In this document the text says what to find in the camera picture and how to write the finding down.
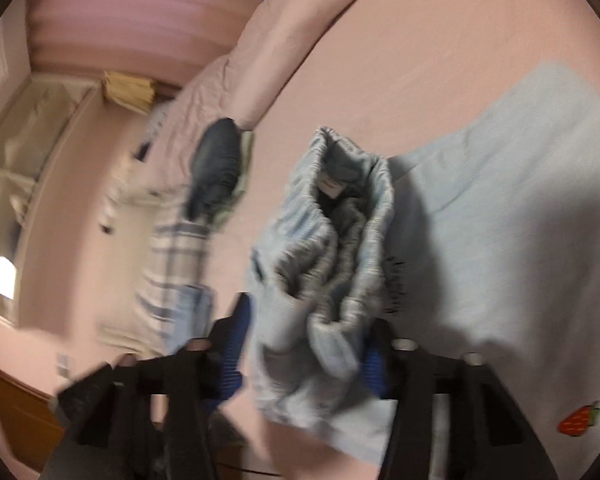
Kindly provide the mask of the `light blue strawberry pants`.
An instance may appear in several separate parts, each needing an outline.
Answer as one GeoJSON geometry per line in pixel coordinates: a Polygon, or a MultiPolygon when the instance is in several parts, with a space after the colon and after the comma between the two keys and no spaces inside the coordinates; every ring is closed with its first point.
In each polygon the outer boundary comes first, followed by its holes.
{"type": "Polygon", "coordinates": [[[390,158],[318,129],[251,253],[261,413],[360,460],[393,403],[362,384],[378,318],[482,354],[556,474],[600,455],[600,96],[545,64],[475,122],[390,158]]]}

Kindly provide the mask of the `blue folded garment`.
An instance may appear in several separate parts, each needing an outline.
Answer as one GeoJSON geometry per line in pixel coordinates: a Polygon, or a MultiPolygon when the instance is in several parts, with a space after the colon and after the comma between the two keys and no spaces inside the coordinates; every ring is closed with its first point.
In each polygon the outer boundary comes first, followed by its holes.
{"type": "Polygon", "coordinates": [[[191,339],[207,337],[213,300],[213,292],[206,286],[181,286],[176,290],[170,303],[170,322],[163,336],[166,354],[177,352],[191,339]]]}

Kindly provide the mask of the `plaid pillow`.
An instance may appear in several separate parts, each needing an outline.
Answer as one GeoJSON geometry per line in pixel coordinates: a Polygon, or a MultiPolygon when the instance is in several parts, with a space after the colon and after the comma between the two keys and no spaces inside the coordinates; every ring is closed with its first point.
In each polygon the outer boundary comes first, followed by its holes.
{"type": "Polygon", "coordinates": [[[201,283],[209,235],[206,220],[186,217],[184,198],[173,197],[160,207],[133,302],[135,327],[147,352],[168,352],[176,297],[185,287],[201,283]]]}

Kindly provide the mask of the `dark folded jeans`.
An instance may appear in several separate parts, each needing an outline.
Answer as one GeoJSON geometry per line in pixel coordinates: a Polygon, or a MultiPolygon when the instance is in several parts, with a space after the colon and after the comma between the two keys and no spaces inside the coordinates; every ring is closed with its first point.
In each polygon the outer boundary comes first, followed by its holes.
{"type": "Polygon", "coordinates": [[[218,119],[206,129],[190,160],[187,219],[214,217],[232,196],[241,166],[242,133],[233,119],[218,119]]]}

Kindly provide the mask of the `pale green folded garment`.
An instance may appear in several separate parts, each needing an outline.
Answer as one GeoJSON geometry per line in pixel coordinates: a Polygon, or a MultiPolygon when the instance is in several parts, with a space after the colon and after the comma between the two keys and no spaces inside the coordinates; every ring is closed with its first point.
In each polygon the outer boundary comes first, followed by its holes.
{"type": "Polygon", "coordinates": [[[212,226],[215,232],[223,229],[224,224],[233,214],[234,209],[242,200],[242,196],[244,196],[246,192],[249,180],[253,144],[253,132],[250,130],[243,131],[242,140],[240,140],[240,154],[242,155],[242,159],[240,160],[237,183],[234,187],[234,190],[230,193],[230,197],[224,203],[222,203],[222,206],[213,217],[212,226]]]}

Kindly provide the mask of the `yellow fringed lampshade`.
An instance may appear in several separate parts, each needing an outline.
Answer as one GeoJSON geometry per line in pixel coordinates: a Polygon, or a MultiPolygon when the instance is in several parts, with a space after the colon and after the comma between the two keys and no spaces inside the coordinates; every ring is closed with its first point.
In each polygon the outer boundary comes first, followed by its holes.
{"type": "Polygon", "coordinates": [[[157,83],[151,78],[105,70],[102,85],[108,101],[130,112],[148,115],[154,106],[157,83]]]}

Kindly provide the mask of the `pink and blue curtain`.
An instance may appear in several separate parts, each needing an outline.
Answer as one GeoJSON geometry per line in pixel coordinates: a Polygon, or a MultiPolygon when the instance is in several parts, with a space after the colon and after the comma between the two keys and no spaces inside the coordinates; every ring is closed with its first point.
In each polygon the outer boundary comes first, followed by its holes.
{"type": "Polygon", "coordinates": [[[237,44],[263,0],[28,0],[37,72],[106,70],[183,87],[237,44]]]}

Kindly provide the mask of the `pink bed sheet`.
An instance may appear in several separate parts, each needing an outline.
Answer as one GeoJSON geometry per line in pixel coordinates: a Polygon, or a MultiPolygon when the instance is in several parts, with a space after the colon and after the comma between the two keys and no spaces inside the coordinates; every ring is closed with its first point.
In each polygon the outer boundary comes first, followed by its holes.
{"type": "Polygon", "coordinates": [[[245,288],[252,246],[316,128],[402,155],[469,126],[545,64],[600,96],[600,20],[585,0],[356,0],[257,125],[247,194],[211,249],[219,309],[245,288]]]}

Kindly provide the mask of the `pink rolled duvet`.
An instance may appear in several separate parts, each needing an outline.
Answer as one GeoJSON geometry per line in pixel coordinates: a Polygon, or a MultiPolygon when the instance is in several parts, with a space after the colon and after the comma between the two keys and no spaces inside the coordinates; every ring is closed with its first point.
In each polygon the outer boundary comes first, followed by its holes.
{"type": "Polygon", "coordinates": [[[189,159],[222,117],[254,128],[339,15],[355,0],[263,0],[236,46],[202,70],[170,105],[134,178],[143,191],[170,193],[190,176],[189,159]]]}

